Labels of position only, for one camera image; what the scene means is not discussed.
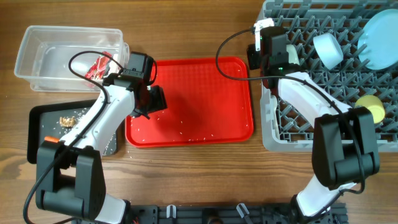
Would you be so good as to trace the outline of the green bowl with rice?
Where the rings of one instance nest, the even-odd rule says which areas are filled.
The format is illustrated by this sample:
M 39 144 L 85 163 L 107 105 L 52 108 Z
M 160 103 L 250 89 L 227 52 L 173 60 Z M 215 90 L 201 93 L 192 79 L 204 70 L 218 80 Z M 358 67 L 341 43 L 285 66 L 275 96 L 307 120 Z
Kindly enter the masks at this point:
M 289 45 L 286 45 L 286 51 L 289 55 L 289 59 L 288 59 L 289 63 L 300 65 L 296 48 L 293 45 L 289 44 Z

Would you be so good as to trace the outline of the red snack wrapper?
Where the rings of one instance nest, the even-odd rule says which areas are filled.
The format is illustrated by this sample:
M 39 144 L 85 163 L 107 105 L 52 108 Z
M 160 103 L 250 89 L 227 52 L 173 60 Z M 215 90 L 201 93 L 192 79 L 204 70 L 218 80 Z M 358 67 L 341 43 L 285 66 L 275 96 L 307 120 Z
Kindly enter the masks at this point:
M 103 52 L 104 55 L 100 55 L 95 63 L 86 72 L 85 77 L 90 80 L 102 80 L 110 70 L 110 57 L 112 55 L 109 52 Z

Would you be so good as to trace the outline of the light blue bowl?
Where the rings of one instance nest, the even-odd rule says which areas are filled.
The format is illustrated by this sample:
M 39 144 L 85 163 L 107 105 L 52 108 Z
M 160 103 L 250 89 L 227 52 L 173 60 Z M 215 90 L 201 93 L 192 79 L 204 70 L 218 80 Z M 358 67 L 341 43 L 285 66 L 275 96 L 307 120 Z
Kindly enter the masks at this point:
M 314 37 L 313 45 L 320 60 L 327 69 L 332 70 L 342 62 L 342 49 L 332 34 L 327 33 Z

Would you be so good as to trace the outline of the brown food scrap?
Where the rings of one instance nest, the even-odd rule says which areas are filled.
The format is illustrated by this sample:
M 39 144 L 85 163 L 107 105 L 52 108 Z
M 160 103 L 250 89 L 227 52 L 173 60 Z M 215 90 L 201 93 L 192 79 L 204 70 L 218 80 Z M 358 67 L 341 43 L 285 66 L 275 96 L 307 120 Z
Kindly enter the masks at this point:
M 60 117 L 59 124 L 63 128 L 73 128 L 76 125 L 77 121 L 74 116 L 72 117 Z

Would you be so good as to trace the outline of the orange carrot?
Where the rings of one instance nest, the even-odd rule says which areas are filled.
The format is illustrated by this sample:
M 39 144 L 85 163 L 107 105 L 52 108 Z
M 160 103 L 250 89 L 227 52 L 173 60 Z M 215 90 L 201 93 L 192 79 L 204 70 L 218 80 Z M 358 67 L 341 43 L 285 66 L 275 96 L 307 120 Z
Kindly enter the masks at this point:
M 46 137 L 44 137 L 44 140 L 48 141 L 48 142 L 55 142 L 55 143 L 59 142 L 59 138 L 55 138 L 52 136 L 46 136 Z

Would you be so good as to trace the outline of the light blue plate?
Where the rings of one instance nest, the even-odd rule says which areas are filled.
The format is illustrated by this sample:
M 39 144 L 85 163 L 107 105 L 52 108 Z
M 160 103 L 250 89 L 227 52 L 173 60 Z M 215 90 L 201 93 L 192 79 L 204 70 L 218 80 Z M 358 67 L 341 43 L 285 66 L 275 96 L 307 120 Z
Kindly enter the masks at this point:
M 368 60 L 370 70 L 383 70 L 397 63 L 397 9 L 386 9 L 373 16 L 358 40 L 358 58 Z

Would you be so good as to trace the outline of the yellow plastic cup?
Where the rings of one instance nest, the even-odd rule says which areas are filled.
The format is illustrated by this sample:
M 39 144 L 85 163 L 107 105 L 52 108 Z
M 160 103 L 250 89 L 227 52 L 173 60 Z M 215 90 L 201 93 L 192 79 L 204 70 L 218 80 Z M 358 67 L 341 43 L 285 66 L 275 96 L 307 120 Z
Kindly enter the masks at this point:
M 354 107 L 367 108 L 371 112 L 375 124 L 380 123 L 386 115 L 382 101 L 374 95 L 364 95 L 360 97 L 356 101 Z

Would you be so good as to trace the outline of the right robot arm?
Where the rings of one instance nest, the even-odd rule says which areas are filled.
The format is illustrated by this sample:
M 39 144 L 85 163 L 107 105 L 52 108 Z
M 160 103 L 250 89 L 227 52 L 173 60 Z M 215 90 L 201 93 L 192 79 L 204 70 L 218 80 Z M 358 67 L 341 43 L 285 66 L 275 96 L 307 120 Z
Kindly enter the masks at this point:
M 276 54 L 248 46 L 249 68 L 260 80 L 298 110 L 313 128 L 313 177 L 292 197 L 290 221 L 307 223 L 324 217 L 343 194 L 361 194 L 366 179 L 379 172 L 380 160 L 371 111 L 352 108 L 316 85 L 296 63 L 286 45 Z

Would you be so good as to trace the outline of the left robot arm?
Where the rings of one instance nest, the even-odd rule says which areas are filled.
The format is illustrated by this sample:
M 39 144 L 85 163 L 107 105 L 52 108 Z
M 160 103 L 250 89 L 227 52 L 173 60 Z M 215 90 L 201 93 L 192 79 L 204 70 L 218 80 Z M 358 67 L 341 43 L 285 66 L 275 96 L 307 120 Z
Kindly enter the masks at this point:
M 102 155 L 129 115 L 148 116 L 167 107 L 164 91 L 143 78 L 110 74 L 79 123 L 36 154 L 36 183 L 29 197 L 37 208 L 96 223 L 124 223 L 129 203 L 106 192 Z

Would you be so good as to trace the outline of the grey dishwasher rack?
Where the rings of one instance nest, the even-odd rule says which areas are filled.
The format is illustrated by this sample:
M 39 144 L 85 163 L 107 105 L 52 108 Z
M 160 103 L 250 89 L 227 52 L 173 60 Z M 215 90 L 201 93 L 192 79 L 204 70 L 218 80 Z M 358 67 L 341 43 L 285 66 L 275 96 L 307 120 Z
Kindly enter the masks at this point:
M 298 54 L 299 64 L 312 80 L 332 97 L 353 106 L 364 95 L 374 95 L 383 104 L 386 116 L 375 125 L 381 152 L 397 152 L 397 65 L 370 70 L 359 56 L 363 28 L 377 13 L 397 9 L 397 1 L 265 1 L 258 19 L 271 18 L 284 27 L 288 43 Z M 335 36 L 344 59 L 328 70 L 316 55 L 313 38 Z M 313 129 L 290 104 L 262 87 L 260 100 L 262 143 L 269 151 L 308 152 Z

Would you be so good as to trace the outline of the red serving tray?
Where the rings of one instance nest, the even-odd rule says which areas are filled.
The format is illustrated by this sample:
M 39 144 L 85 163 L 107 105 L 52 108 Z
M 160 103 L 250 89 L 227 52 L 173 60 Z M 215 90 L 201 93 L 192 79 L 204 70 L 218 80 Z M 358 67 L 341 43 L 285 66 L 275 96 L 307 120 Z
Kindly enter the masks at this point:
M 158 61 L 156 85 L 167 109 L 149 119 L 128 117 L 125 137 L 143 147 L 248 140 L 254 131 L 246 64 L 237 57 Z

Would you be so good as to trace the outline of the black plastic tray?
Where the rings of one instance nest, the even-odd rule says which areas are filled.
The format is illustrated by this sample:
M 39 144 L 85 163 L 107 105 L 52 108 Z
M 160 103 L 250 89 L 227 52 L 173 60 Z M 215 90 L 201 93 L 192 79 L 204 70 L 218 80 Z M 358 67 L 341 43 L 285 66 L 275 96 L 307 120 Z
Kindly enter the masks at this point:
M 95 100 L 73 101 L 51 105 L 36 106 L 29 113 L 29 128 L 27 140 L 27 160 L 36 163 L 37 151 L 46 136 L 60 139 L 72 128 L 61 126 L 60 118 L 75 119 L 75 124 L 87 114 Z

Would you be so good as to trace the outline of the clear plastic bin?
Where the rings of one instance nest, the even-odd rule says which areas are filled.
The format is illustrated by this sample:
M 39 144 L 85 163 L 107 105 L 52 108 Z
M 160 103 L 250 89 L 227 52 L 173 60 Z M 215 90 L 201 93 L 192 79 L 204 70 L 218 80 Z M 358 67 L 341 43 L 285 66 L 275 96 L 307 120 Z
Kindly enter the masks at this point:
M 93 84 L 76 77 L 68 68 L 70 59 L 87 51 L 72 62 L 72 69 L 85 75 L 100 57 L 111 54 L 122 66 L 129 60 L 129 46 L 119 29 L 30 26 L 26 29 L 17 54 L 14 74 L 30 83 L 34 91 L 98 92 Z

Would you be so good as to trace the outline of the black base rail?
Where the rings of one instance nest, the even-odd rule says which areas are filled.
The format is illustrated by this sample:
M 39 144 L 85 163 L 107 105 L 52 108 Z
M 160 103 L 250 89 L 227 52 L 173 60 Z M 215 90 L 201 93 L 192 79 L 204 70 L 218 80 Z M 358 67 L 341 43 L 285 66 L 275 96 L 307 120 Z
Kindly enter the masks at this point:
M 206 224 L 206 223 L 292 223 L 287 203 L 261 206 L 176 207 L 168 205 L 133 205 L 126 220 L 140 224 Z

